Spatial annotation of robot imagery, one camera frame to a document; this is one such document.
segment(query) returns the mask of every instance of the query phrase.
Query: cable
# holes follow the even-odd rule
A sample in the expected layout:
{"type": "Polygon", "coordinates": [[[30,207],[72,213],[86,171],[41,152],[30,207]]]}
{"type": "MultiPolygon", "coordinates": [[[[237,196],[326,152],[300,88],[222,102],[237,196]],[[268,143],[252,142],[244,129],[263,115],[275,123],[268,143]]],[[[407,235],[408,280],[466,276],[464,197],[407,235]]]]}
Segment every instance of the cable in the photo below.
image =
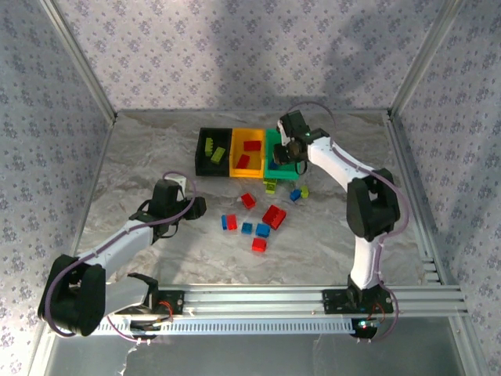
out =
{"type": "MultiPolygon", "coordinates": [[[[327,106],[321,104],[320,102],[316,102],[316,101],[313,101],[313,100],[311,100],[311,101],[310,100],[306,100],[304,102],[300,102],[300,103],[294,104],[289,110],[287,110],[287,113],[289,111],[291,111],[293,108],[295,108],[297,106],[300,106],[302,104],[314,104],[316,106],[322,107],[324,110],[326,110],[329,113],[330,118],[332,119],[332,121],[334,123],[334,126],[337,127],[336,118],[334,117],[333,112],[327,106]]],[[[391,296],[391,300],[395,303],[395,319],[391,323],[391,326],[388,328],[388,330],[385,331],[382,336],[380,336],[380,337],[378,337],[378,338],[375,339],[375,340],[379,341],[379,340],[381,340],[383,338],[386,338],[395,329],[395,325],[398,322],[398,300],[397,300],[397,297],[395,296],[395,293],[390,288],[384,286],[384,282],[380,279],[380,258],[381,258],[381,253],[383,251],[384,241],[387,238],[389,238],[389,237],[396,237],[396,236],[400,235],[401,233],[403,233],[405,231],[405,229],[407,228],[407,225],[409,225],[410,203],[407,200],[407,197],[402,193],[402,191],[397,186],[395,186],[393,183],[391,183],[390,181],[388,181],[387,179],[385,179],[383,176],[380,176],[380,175],[378,175],[375,172],[367,170],[366,168],[363,168],[362,166],[359,166],[356,163],[354,163],[354,162],[350,161],[349,159],[347,159],[342,153],[339,152],[339,150],[337,150],[336,143],[332,139],[331,139],[331,141],[332,141],[332,143],[330,145],[330,148],[334,152],[334,154],[336,154],[336,156],[339,159],[341,159],[347,165],[349,165],[349,166],[357,169],[358,171],[361,171],[361,172],[363,172],[363,173],[365,173],[367,175],[371,175],[372,177],[378,179],[383,184],[386,184],[387,186],[389,186],[390,189],[393,190],[393,192],[395,192],[395,194],[397,195],[398,199],[403,203],[403,206],[405,208],[405,210],[403,211],[402,224],[400,225],[400,227],[397,228],[396,230],[390,232],[390,233],[385,233],[385,234],[381,235],[380,238],[379,238],[379,240],[377,241],[377,248],[376,248],[376,254],[375,254],[375,262],[376,262],[376,273],[377,273],[378,283],[379,283],[379,286],[383,290],[385,290],[391,296]]]]}
{"type": "Polygon", "coordinates": [[[384,319],[386,318],[386,313],[384,312],[383,306],[380,303],[375,303],[373,305],[373,310],[370,313],[370,315],[368,315],[368,317],[366,318],[366,321],[370,320],[370,318],[373,316],[373,314],[376,311],[376,307],[380,309],[381,313],[383,313],[383,319],[379,322],[379,324],[382,324],[384,322],[384,319]]]}
{"type": "Polygon", "coordinates": [[[165,176],[171,175],[171,174],[177,174],[177,175],[180,175],[180,176],[186,178],[186,180],[188,180],[192,186],[192,191],[193,191],[192,195],[193,196],[192,196],[191,200],[189,201],[188,206],[186,206],[186,208],[184,208],[178,214],[173,215],[170,218],[161,219],[161,220],[154,221],[154,222],[141,223],[140,225],[136,225],[136,226],[131,227],[128,230],[122,231],[116,237],[114,237],[113,239],[111,239],[107,243],[105,243],[96,252],[91,253],[90,255],[87,255],[84,258],[78,259],[73,264],[71,264],[71,265],[67,266],[66,268],[64,268],[63,270],[61,270],[59,272],[59,274],[56,276],[56,278],[54,278],[54,280],[52,281],[52,283],[49,286],[49,289],[47,290],[47,295],[45,296],[44,311],[45,311],[45,320],[47,321],[47,324],[49,324],[50,328],[53,331],[55,331],[60,337],[69,338],[69,337],[75,336],[75,333],[67,333],[67,332],[61,331],[54,323],[54,320],[52,318],[52,314],[50,312],[50,302],[52,301],[52,295],[54,294],[54,290],[56,288],[56,285],[64,278],[64,276],[66,276],[69,272],[71,272],[73,269],[75,269],[80,264],[83,264],[84,262],[87,262],[88,260],[93,259],[97,255],[103,253],[107,248],[109,248],[113,244],[117,243],[117,241],[119,241],[122,237],[124,237],[125,235],[127,235],[131,231],[136,231],[136,230],[142,229],[143,227],[151,227],[151,226],[157,226],[157,225],[164,225],[165,223],[170,223],[172,221],[175,221],[176,219],[183,217],[184,214],[187,213],[187,211],[189,209],[191,209],[191,207],[193,206],[193,203],[195,202],[195,197],[196,197],[195,182],[190,177],[186,176],[185,174],[183,174],[181,172],[177,172],[177,171],[165,172],[162,176],[162,179],[165,179],[165,176]]]}
{"type": "Polygon", "coordinates": [[[172,316],[174,316],[174,311],[172,310],[171,303],[166,302],[165,300],[160,300],[158,302],[158,304],[160,304],[161,306],[166,306],[167,307],[167,309],[169,310],[170,318],[172,318],[172,316]]]}
{"type": "Polygon", "coordinates": [[[108,319],[108,323],[111,325],[111,327],[117,332],[118,335],[120,335],[123,339],[126,339],[127,341],[134,342],[134,343],[142,343],[144,340],[142,338],[134,339],[132,337],[129,337],[125,334],[123,334],[121,331],[118,330],[117,327],[113,324],[109,316],[106,316],[108,319]]]}

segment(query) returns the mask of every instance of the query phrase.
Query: red lego brick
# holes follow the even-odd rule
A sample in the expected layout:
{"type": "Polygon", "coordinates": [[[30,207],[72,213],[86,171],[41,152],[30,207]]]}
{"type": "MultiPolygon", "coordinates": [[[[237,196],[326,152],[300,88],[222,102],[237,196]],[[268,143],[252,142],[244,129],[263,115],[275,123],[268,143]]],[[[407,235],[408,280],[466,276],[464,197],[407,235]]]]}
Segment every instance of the red lego brick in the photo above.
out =
{"type": "Polygon", "coordinates": [[[255,237],[252,242],[252,250],[256,252],[266,251],[266,240],[255,237]]]}
{"type": "Polygon", "coordinates": [[[242,196],[242,202],[243,206],[245,206],[247,209],[252,209],[254,206],[256,206],[256,200],[252,197],[250,193],[245,193],[242,196]]]}
{"type": "Polygon", "coordinates": [[[243,141],[243,151],[261,150],[261,141],[243,141]]]}
{"type": "Polygon", "coordinates": [[[242,154],[235,168],[247,168],[249,162],[251,161],[251,157],[246,154],[242,154]]]}
{"type": "Polygon", "coordinates": [[[236,215],[230,214],[226,216],[226,225],[228,227],[228,230],[236,230],[238,227],[236,225],[236,215]]]}
{"type": "Polygon", "coordinates": [[[283,222],[287,212],[282,210],[275,205],[269,207],[266,214],[263,216],[263,223],[269,225],[272,229],[277,230],[280,224],[283,222]]]}

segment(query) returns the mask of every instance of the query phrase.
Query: green lego brick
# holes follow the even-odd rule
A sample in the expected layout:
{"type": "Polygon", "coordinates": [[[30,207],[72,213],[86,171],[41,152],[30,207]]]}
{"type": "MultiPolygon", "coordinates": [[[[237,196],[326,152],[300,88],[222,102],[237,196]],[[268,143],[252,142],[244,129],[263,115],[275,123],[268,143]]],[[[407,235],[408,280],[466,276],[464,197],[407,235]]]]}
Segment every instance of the green lego brick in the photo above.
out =
{"type": "Polygon", "coordinates": [[[221,163],[221,159],[223,155],[225,155],[226,149],[223,147],[218,147],[214,154],[212,154],[211,162],[219,165],[221,163]]]}
{"type": "Polygon", "coordinates": [[[310,191],[308,190],[307,186],[302,186],[301,187],[301,198],[308,198],[310,195],[310,191]]]}
{"type": "Polygon", "coordinates": [[[205,156],[210,157],[212,155],[212,148],[214,147],[214,141],[211,137],[205,139],[205,156]]]}
{"type": "Polygon", "coordinates": [[[275,184],[266,184],[266,193],[275,194],[276,185],[275,184]]]}
{"type": "Polygon", "coordinates": [[[277,182],[276,179],[263,179],[263,184],[272,184],[276,186],[276,182],[277,182]]]}

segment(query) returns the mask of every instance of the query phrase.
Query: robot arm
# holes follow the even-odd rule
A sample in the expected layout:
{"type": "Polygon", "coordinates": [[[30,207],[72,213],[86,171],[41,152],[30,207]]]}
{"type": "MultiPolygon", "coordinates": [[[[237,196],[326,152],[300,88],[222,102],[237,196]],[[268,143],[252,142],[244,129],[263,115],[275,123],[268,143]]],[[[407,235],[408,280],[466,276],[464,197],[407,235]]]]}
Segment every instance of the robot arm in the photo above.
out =
{"type": "MultiPolygon", "coordinates": [[[[370,166],[357,161],[336,144],[331,145],[328,133],[322,129],[311,131],[300,111],[282,116],[277,130],[282,143],[274,147],[275,163],[313,163],[332,176],[348,193],[347,221],[355,234],[355,260],[348,276],[348,296],[356,306],[364,295],[371,295],[371,290],[379,287],[377,241],[382,233],[392,231],[400,218],[397,197],[389,187],[363,172],[372,171],[370,166]]],[[[381,169],[375,173],[393,182],[388,170],[381,169]]]]}
{"type": "Polygon", "coordinates": [[[112,237],[78,257],[61,255],[57,258],[52,264],[45,285],[38,307],[38,317],[46,320],[45,300],[48,298],[49,287],[58,274],[78,260],[93,254],[96,256],[76,265],[56,284],[51,296],[50,313],[58,327],[87,336],[97,328],[101,319],[110,313],[128,307],[135,307],[143,313],[153,312],[158,307],[158,282],[153,278],[131,273],[114,284],[106,284],[106,281],[135,254],[164,237],[169,226],[174,226],[177,231],[181,218],[197,219],[205,213],[205,200],[195,197],[193,206],[182,217],[154,225],[153,222],[169,219],[187,208],[188,199],[178,201],[181,189],[180,185],[172,180],[159,180],[153,190],[152,199],[145,201],[112,237]],[[103,246],[106,246],[106,249],[98,254],[98,250],[103,246]]]}

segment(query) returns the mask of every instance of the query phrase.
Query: floral wallpaper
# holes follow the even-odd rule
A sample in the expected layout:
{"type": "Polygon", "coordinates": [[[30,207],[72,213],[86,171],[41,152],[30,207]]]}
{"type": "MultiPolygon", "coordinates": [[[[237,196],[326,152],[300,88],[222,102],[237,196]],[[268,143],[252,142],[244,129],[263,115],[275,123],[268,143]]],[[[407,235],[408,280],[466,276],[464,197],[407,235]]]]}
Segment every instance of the floral wallpaper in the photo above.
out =
{"type": "Polygon", "coordinates": [[[52,261],[69,252],[107,124],[40,3],[0,4],[0,374],[24,374],[52,261]]]}
{"type": "Polygon", "coordinates": [[[501,3],[466,2],[402,123],[442,261],[501,375],[501,3]]]}
{"type": "Polygon", "coordinates": [[[115,110],[388,108],[444,0],[58,0],[115,110]]]}

